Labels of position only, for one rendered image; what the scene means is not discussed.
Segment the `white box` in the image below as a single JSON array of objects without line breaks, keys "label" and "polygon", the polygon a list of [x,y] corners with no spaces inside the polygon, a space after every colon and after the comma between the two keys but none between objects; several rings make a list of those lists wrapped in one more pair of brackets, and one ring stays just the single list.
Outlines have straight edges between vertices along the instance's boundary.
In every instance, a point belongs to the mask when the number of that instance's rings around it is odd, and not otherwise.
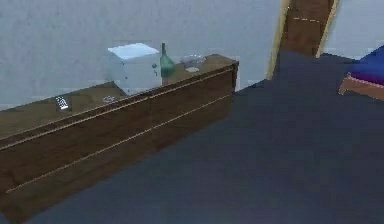
[{"label": "white box", "polygon": [[110,47],[106,57],[107,77],[126,95],[162,85],[160,52],[144,43]]}]

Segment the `long brown wooden cabinet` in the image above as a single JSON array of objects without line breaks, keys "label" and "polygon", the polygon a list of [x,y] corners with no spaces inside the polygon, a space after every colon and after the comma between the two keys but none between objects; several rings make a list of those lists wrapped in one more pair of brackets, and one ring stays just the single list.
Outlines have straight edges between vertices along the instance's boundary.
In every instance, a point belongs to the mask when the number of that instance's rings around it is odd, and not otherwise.
[{"label": "long brown wooden cabinet", "polygon": [[[177,64],[162,85],[126,95],[114,82],[0,111],[0,213],[37,213],[221,118],[239,63],[212,54],[196,73]],[[102,98],[115,97],[113,102]]]}]

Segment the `black remote control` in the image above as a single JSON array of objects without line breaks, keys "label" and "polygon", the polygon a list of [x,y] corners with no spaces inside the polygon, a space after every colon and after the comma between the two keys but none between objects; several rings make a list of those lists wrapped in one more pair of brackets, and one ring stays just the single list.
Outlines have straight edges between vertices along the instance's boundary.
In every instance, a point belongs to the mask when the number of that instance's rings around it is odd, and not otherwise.
[{"label": "black remote control", "polygon": [[68,103],[66,102],[66,100],[62,96],[57,96],[56,97],[56,102],[57,102],[58,107],[61,110],[65,110],[65,109],[69,108]]}]

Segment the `green glass bottle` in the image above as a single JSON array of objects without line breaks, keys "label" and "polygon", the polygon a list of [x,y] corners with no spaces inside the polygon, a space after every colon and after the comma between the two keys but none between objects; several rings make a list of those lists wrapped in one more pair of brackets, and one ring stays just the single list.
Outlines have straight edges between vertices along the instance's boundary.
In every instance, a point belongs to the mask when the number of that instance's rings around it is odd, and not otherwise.
[{"label": "green glass bottle", "polygon": [[161,45],[160,68],[161,76],[163,78],[169,77],[175,69],[175,63],[167,55],[165,43],[162,43]]}]

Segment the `brown wooden room door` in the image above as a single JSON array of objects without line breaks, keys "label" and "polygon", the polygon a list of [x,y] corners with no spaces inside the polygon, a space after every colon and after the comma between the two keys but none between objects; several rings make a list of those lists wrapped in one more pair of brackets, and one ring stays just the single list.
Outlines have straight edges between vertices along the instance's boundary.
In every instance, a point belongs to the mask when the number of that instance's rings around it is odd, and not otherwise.
[{"label": "brown wooden room door", "polygon": [[319,58],[340,0],[281,0],[266,79],[271,80],[280,50]]}]

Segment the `bed with blue cover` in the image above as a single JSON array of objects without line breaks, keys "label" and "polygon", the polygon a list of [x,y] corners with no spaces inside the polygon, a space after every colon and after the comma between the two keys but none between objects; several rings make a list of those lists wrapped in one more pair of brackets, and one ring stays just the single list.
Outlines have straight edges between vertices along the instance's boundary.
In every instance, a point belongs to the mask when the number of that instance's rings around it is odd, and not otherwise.
[{"label": "bed with blue cover", "polygon": [[355,61],[346,70],[338,93],[352,91],[384,101],[384,45]]}]

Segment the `clear glass bowl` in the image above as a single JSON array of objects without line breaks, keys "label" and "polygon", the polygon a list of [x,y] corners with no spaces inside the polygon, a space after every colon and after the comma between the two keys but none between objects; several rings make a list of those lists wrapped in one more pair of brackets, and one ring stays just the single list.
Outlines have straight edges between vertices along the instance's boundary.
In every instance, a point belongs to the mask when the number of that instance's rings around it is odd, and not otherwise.
[{"label": "clear glass bowl", "polygon": [[188,55],[180,59],[180,63],[187,72],[198,72],[205,61],[206,58],[201,55]]}]

